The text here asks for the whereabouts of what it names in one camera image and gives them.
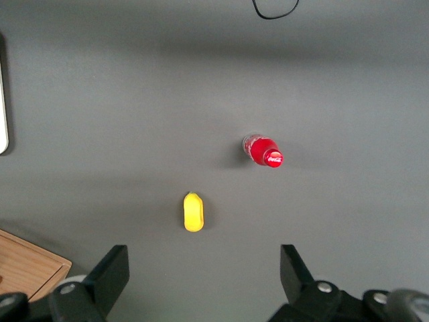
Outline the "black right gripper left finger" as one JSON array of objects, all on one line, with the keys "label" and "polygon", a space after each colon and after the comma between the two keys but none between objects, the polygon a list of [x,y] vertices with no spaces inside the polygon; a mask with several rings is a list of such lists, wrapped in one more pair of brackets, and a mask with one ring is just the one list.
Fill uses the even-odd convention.
[{"label": "black right gripper left finger", "polygon": [[53,321],[106,321],[129,281],[126,245],[116,245],[85,276],[58,286],[48,297]]}]

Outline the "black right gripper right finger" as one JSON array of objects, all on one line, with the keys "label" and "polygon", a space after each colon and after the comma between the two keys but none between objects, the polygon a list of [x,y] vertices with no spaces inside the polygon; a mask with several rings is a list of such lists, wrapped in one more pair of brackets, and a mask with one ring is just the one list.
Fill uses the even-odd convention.
[{"label": "black right gripper right finger", "polygon": [[288,302],[280,321],[363,321],[361,302],[333,283],[315,280],[293,245],[282,245],[280,280]]}]

